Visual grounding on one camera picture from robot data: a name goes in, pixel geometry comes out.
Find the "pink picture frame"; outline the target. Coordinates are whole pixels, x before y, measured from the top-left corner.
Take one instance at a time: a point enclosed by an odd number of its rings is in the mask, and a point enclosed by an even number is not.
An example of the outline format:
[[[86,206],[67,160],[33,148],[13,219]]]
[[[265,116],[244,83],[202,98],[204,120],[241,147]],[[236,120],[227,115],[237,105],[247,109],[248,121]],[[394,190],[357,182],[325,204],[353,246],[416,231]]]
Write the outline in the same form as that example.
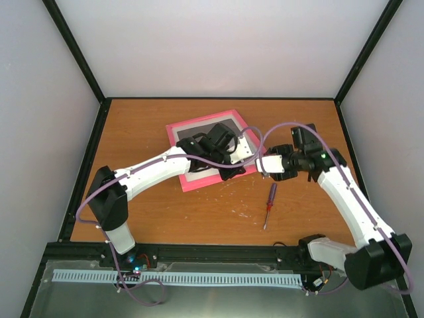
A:
[[[246,127],[244,119],[233,109],[172,123],[166,130],[172,146],[181,146],[188,154],[212,162],[233,165],[244,162],[260,147],[259,138]],[[180,183],[187,192],[255,171],[254,162],[222,169],[192,160],[189,172],[180,176]]]

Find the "purple red screwdriver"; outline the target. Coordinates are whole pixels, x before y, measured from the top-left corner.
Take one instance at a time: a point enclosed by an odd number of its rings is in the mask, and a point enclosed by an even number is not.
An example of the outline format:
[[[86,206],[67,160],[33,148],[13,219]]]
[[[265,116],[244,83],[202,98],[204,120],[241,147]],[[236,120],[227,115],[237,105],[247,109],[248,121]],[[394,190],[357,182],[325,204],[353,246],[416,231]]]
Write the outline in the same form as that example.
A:
[[[269,220],[269,216],[270,216],[272,206],[274,204],[274,199],[275,199],[275,196],[276,196],[276,190],[277,190],[277,184],[273,183],[271,185],[270,193],[269,193],[268,200],[267,200],[267,203],[266,203],[266,216],[265,216],[265,220],[264,220],[264,224],[263,224],[264,230],[266,230],[267,226],[268,226],[268,220]]]

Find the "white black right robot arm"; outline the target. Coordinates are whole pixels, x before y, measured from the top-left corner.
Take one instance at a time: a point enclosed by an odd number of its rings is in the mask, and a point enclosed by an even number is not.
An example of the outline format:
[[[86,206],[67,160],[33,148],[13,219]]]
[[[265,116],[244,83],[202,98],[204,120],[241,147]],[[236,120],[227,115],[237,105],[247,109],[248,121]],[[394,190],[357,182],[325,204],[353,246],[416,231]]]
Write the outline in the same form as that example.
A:
[[[299,241],[304,257],[326,263],[343,272],[358,290],[395,280],[405,274],[412,243],[407,235],[397,235],[377,214],[356,184],[340,152],[324,150],[320,144],[294,149],[290,144],[270,147],[258,168],[272,179],[283,181],[307,172],[330,197],[354,239],[349,246],[324,235]]]

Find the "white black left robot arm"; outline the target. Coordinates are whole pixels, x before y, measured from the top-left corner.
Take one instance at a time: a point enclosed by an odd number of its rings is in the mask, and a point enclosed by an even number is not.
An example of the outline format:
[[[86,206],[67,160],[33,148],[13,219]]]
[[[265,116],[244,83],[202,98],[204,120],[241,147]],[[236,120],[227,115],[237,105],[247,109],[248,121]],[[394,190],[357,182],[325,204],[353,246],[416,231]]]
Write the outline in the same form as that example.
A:
[[[138,258],[127,223],[129,201],[169,178],[208,168],[216,168],[220,178],[226,181],[246,172],[242,162],[251,154],[245,136],[218,123],[208,133],[185,137],[169,150],[140,164],[115,171],[108,166],[98,169],[87,194],[87,204],[107,242],[113,245],[115,260],[128,267]]]

